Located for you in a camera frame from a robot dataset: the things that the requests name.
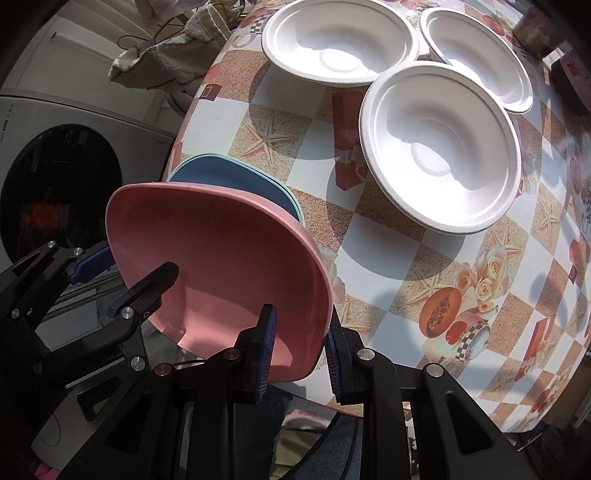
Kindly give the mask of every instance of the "white paper bowl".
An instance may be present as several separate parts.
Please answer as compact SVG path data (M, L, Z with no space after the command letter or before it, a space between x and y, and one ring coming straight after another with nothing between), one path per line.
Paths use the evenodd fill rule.
M439 59L480 82L510 113L526 113L534 102L523 64L483 23L447 8L429 8L418 20Z
M386 196L432 230L479 232L515 198L521 154L507 113L444 63L414 61L381 74L365 95L359 129Z
M416 60L418 37L402 15L374 0L297 0L267 22L262 49L298 77L355 86Z

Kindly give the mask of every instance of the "blue bowl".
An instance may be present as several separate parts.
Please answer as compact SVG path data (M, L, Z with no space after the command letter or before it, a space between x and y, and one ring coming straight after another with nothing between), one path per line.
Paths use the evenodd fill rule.
M203 183L254 193L276 203L304 225L304 214L293 193L265 172L225 155L197 155L180 164L168 181Z

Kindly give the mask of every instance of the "patterned tablecloth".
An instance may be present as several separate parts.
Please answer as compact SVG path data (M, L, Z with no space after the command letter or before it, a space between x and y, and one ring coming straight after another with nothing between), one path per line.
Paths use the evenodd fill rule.
M214 152L284 182L324 254L343 325L394 362L440 361L502 430L531 429L591 340L591 124L562 102L547 62L515 45L511 28L521 14L503 0L388 3L414 26L436 6L488 24L513 46L535 94L529 113L511 116L522 179L509 212L475 235L426 230L387 200L368 171L358 132L366 88L306 82L263 54L261 31L285 3L261 0L233 33L184 120L167 174ZM428 339L423 332L439 323L442 333ZM308 378L284 386L340 408L322 359Z

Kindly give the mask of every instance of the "bowl rim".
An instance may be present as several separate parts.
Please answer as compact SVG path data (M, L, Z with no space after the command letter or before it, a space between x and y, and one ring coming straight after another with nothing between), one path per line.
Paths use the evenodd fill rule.
M384 94L388 89L395 84L397 77L407 70L426 70L426 72L417 72L416 74L433 74L435 76L443 76L448 79L454 80L457 83L462 84L465 88L472 90L477 94L489 107L491 113L495 115L497 121L500 123L501 128L505 134L507 148L509 150L510 162L515 162L515 174L514 178L509 175L507 184L511 185L512 195L506 197L505 201L502 202L492 214L489 215L483 221L474 223L471 225L448 225L445 223L438 222L435 219L429 218L428 216L417 211L411 207L397 192L392 188L387 178L383 175L381 168L378 167L378 153L372 142L374 128L372 126L372 120L374 119L374 105L378 104L383 98ZM517 139L517 133L515 128L509 119L509 116L501 104L496 100L483 86L476 83L471 78L458 72L452 66L436 61L413 61L403 65L398 65L386 70L381 74L378 79L369 87L368 92L363 99L361 104L361 112L359 115L359 136L361 139L361 148L367 160L369 170L377 181L378 185L386 195L386 197L400 210L405 213L412 220L420 223L421 225L431 230L447 233L451 235L469 235L472 233L481 232L506 214L507 210L511 207L517 194L519 181L521 180L521 151L519 147L519 141Z
M186 183L186 182L180 182L179 180L174 180L173 177L179 171L183 170L183 167L187 167L189 163L192 163L194 161L199 161L201 158L204 158L204 157L216 157L218 160L227 161L229 163L234 163L239 167L242 167L246 170L253 172L256 175L259 175L263 179L267 180L269 183L273 184L276 188L281 190L287 198L289 198L290 202L294 206L295 211L298 214L300 223L302 224L303 227L306 227L306 221L304 219L304 212L301 209L300 202L298 202L296 196L293 194L293 192L287 186L283 185L279 180L277 180L275 177L269 175L267 172L262 171L259 168L254 167L253 165L249 165L246 162L238 160L237 158L229 157L228 155L223 155L221 153L200 153L199 155L195 155L193 157L190 157L190 158L186 159L184 162L181 162L179 165L177 165L175 167L175 169L170 173L170 175L168 176L166 181L173 181L176 183Z
M527 75L527 72L525 70L525 67L523 66L523 63L521 63L521 60L515 54L515 52L509 48L509 45L507 45L501 39L501 37L499 35L497 35L496 32L494 32L491 28L487 27L481 21L477 20L476 18L471 17L468 14L459 12L459 11L451 9L451 8L444 8L444 7L427 8L426 10L424 10L421 13L421 15L418 18L418 27L419 27L419 30L421 31L423 37L427 41L427 44L429 45L429 48L432 50L432 52L442 62L445 62L446 64L448 64L450 66L453 66L452 63L449 61L449 59L439 49L439 47L437 46L437 44L435 43L435 41L431 37L431 34L429 33L428 21L431 18L436 17L440 14L444 14L444 16L447 16L447 17L459 18L460 20L479 29L481 32L483 32L484 34L488 35L491 39L493 39L493 41L496 42L497 45L501 46L501 48L503 48L505 50L505 52L509 54L509 57L513 60L514 65L517 68L518 74L519 74L522 82L525 81L525 96L522 97L522 101L519 103L517 103L517 102L504 103L503 101L498 99L496 97L496 95L494 95L492 92L490 92L490 93L495 98L495 100L497 100L499 102L499 104L505 110L507 110L509 113L514 113L516 115L523 115L524 113L529 112L534 104L534 91L531 86L530 77L529 77L529 75ZM515 105L516 103L517 103L517 107L519 107L519 105L521 105L521 104L523 106L520 108L511 107L511 105Z
M276 31L277 24L279 24L283 19L295 13L297 10L303 8L306 4L321 4L321 3L344 3L344 4L355 4L361 5L368 8L372 8L374 10L382 12L384 15L390 18L390 20L396 23L401 30L405 32L405 36L408 37L410 43L407 43L407 48L404 56L402 59L396 64L400 65L401 63L405 63L408 61L413 61L418 58L418 51L419 51L419 41L418 41L418 34L410 22L399 12L393 9L391 6L386 5L378 0L295 0L290 4L283 6L279 9L276 13L272 15L269 19L265 28L263 29L261 35L261 46L263 53L266 57L279 68L285 70L292 75L302 78L304 80L311 80L312 82L322 83L323 85L328 86L362 86L362 85L369 85L370 83L374 82L375 79L380 75L379 73L375 73L372 75L367 75L365 77L356 77L353 79L331 79L329 77L323 77L314 74L303 73L299 70L296 70L285 63L283 63L272 51L272 42L269 40L272 33Z

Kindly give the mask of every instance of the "cable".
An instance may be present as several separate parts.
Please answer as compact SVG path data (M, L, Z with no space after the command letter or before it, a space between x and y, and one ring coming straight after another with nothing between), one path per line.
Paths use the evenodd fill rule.
M527 447L528 445L534 443L538 438L540 438L542 436L542 434L546 431L546 429L543 429L541 432L539 432L536 436L534 436L533 438L529 439L527 442L525 442L524 445L522 445L521 447L519 447L517 449L518 452L522 451L525 447Z

